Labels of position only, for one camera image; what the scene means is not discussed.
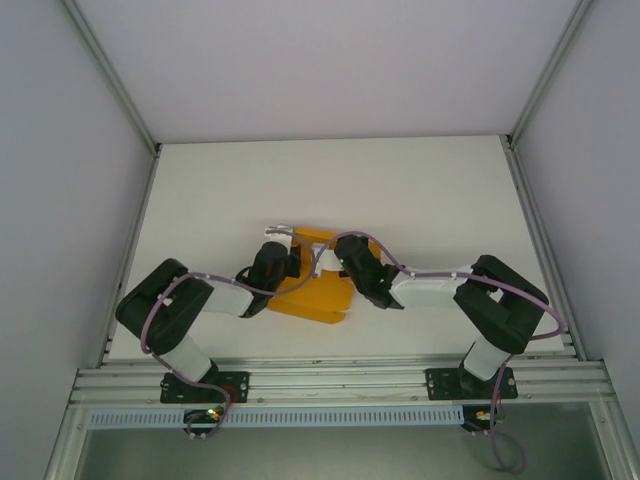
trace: white table surface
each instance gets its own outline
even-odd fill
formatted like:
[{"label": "white table surface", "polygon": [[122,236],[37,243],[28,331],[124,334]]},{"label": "white table surface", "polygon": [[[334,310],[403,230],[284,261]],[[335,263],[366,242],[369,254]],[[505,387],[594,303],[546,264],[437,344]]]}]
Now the white table surface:
[{"label": "white table surface", "polygon": [[[497,136],[164,145],[127,290],[168,257],[235,275],[279,223],[364,230],[416,268],[493,254],[544,290]],[[554,328],[545,315],[538,333]],[[190,334],[214,359],[462,354],[478,336],[458,309],[380,310],[357,294],[336,325],[202,312]],[[142,357],[118,325],[110,358]]]}]

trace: white ceiling panel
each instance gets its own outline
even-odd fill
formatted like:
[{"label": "white ceiling panel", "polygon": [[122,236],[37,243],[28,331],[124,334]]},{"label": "white ceiling panel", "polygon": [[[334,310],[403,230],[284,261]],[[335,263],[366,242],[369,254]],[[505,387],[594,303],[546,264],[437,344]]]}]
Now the white ceiling panel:
[{"label": "white ceiling panel", "polygon": [[157,141],[508,133],[575,0],[80,0]]}]

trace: black mounting bracket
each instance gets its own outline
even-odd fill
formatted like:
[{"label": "black mounting bracket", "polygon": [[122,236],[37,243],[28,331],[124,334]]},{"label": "black mounting bracket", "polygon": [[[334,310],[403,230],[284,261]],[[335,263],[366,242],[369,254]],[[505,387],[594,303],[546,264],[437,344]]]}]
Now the black mounting bracket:
[{"label": "black mounting bracket", "polygon": [[[247,403],[250,376],[249,372],[215,372],[214,378],[207,379],[205,376],[200,382],[226,390],[232,403]],[[164,376],[160,387],[160,403],[206,403],[212,406],[224,403],[224,396],[220,392],[187,385],[171,373]]]},{"label": "black mounting bracket", "polygon": [[[463,388],[459,368],[428,368],[425,370],[429,400],[491,400],[495,381],[478,382],[477,388]],[[518,398],[513,370],[505,368],[500,382],[500,397],[503,400]]]}]

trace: glass panel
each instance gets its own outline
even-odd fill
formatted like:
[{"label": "glass panel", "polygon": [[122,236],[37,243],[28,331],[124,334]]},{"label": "glass panel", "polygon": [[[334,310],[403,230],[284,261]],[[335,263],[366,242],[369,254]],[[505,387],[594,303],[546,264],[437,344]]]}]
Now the glass panel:
[{"label": "glass panel", "polygon": [[[519,478],[607,479],[586,404],[506,405],[505,431],[529,457]],[[489,439],[460,427],[228,429],[207,441],[181,430],[89,432],[81,480],[493,479]],[[506,459],[515,459],[502,445]]]}]

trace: yellow object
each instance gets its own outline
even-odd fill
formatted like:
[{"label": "yellow object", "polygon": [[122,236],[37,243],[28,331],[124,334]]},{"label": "yellow object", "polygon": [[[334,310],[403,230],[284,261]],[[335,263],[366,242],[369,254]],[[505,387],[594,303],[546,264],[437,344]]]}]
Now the yellow object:
[{"label": "yellow object", "polygon": [[[295,233],[309,245],[326,243],[336,236],[334,232],[298,227]],[[293,246],[299,245],[294,239]],[[376,258],[380,258],[380,248],[370,245]],[[286,278],[278,290],[295,286],[311,270],[311,254],[304,245],[301,248],[300,278]],[[286,295],[278,295],[269,301],[269,310],[286,313],[323,323],[338,323],[344,320],[345,311],[351,306],[354,286],[348,278],[340,278],[339,272],[323,271],[318,278],[310,279],[303,287]]]}]

